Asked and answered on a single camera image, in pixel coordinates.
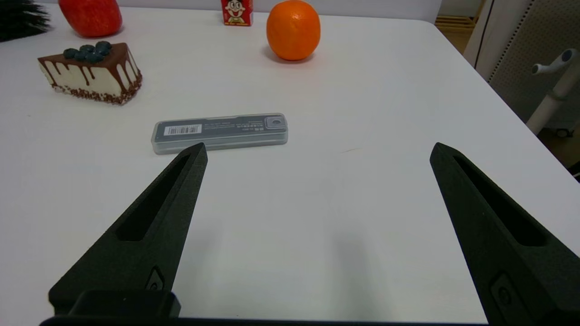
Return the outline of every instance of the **barcode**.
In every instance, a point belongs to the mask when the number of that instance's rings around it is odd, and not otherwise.
[[[164,136],[189,135],[190,133],[201,133],[201,125],[170,126],[165,127],[163,131]]]

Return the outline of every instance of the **juice box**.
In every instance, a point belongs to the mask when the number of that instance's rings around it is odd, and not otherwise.
[[[252,25],[253,0],[222,0],[222,10],[225,25]]]

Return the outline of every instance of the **white pole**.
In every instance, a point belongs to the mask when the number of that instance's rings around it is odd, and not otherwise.
[[[571,64],[566,69],[566,72],[562,75],[562,78],[558,81],[556,86],[546,94],[546,97],[542,100],[538,108],[534,111],[526,125],[534,133],[538,134],[542,128],[548,123],[550,118],[556,113],[558,108],[564,103],[568,92],[576,85],[580,80],[580,60],[572,60],[576,56],[577,51],[573,49],[566,50],[562,53],[562,56],[558,57],[551,65],[542,66],[540,64],[534,65],[533,74],[541,73],[552,73],[559,68],[565,66],[566,62],[571,60]],[[564,57],[564,64],[561,64],[561,58]]]

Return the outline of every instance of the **orange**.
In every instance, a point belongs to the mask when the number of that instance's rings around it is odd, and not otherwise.
[[[266,23],[272,51],[285,60],[302,60],[320,41],[320,18],[307,2],[287,0],[272,8]]]

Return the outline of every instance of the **red apple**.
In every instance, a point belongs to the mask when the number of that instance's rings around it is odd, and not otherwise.
[[[116,0],[59,0],[68,23],[82,37],[115,34],[123,18]]]

